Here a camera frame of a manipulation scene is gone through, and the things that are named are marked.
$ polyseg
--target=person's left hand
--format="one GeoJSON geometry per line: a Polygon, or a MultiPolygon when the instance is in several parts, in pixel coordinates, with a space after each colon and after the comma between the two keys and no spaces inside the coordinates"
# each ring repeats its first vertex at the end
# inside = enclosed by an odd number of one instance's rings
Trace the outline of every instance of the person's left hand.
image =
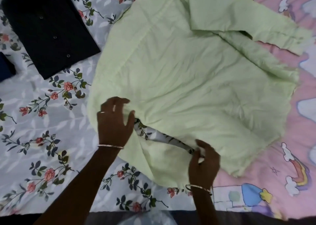
{"type": "Polygon", "coordinates": [[[123,106],[127,98],[112,97],[101,105],[97,113],[99,144],[124,147],[134,129],[135,111],[128,116],[127,125],[123,121],[123,106]]]}

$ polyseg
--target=pink bedsheet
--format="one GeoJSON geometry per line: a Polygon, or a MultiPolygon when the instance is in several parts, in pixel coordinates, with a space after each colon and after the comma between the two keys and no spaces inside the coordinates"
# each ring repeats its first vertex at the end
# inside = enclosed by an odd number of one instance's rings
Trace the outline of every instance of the pink bedsheet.
{"type": "MultiPolygon", "coordinates": [[[[316,34],[316,0],[255,0],[316,34]]],[[[243,178],[220,171],[214,184],[217,210],[255,211],[276,218],[316,215],[316,37],[295,56],[271,45],[278,59],[301,70],[287,132],[247,169],[243,178]]]]}

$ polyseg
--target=person's right hand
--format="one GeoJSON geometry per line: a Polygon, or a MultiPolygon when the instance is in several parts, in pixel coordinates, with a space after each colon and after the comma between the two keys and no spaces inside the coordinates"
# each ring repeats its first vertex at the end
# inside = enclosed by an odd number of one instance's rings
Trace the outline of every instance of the person's right hand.
{"type": "Polygon", "coordinates": [[[199,147],[205,149],[205,159],[199,164],[200,149],[195,150],[189,165],[189,181],[192,185],[209,190],[219,171],[221,157],[208,143],[201,140],[196,140],[196,143],[199,147]]]}

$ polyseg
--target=finger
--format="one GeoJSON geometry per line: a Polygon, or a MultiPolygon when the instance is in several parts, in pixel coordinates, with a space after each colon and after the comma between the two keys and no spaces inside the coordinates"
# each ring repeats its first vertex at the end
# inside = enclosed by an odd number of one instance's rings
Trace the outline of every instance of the finger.
{"type": "Polygon", "coordinates": [[[200,158],[200,149],[197,148],[194,153],[193,153],[193,156],[191,158],[191,161],[190,161],[190,164],[189,164],[189,167],[190,168],[197,168],[198,167],[198,159],[200,158]]]}
{"type": "Polygon", "coordinates": [[[208,143],[199,139],[196,139],[195,141],[199,147],[202,147],[205,149],[205,159],[207,159],[208,157],[211,157],[214,153],[216,153],[215,149],[208,143]]]}
{"type": "Polygon", "coordinates": [[[123,114],[123,106],[125,103],[129,103],[129,102],[130,102],[130,100],[127,98],[118,99],[115,102],[115,112],[118,114],[123,114]]]}
{"type": "Polygon", "coordinates": [[[120,98],[119,97],[112,97],[112,98],[109,98],[108,100],[106,100],[105,103],[101,104],[101,111],[102,112],[112,112],[114,104],[116,103],[116,101],[118,99],[120,99],[120,98]]]}
{"type": "Polygon", "coordinates": [[[127,120],[127,124],[126,127],[128,129],[128,131],[133,131],[134,129],[134,121],[135,121],[135,111],[131,111],[130,114],[128,115],[128,120],[127,120]]]}

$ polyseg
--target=shirt sleeve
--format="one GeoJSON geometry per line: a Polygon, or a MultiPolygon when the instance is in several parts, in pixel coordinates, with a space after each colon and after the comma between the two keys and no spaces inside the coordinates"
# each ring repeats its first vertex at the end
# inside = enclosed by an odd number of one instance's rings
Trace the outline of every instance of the shirt sleeve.
{"type": "Polygon", "coordinates": [[[290,18],[252,0],[184,0],[188,3],[192,30],[245,31],[254,41],[275,44],[301,55],[301,43],[312,32],[290,18]]]}

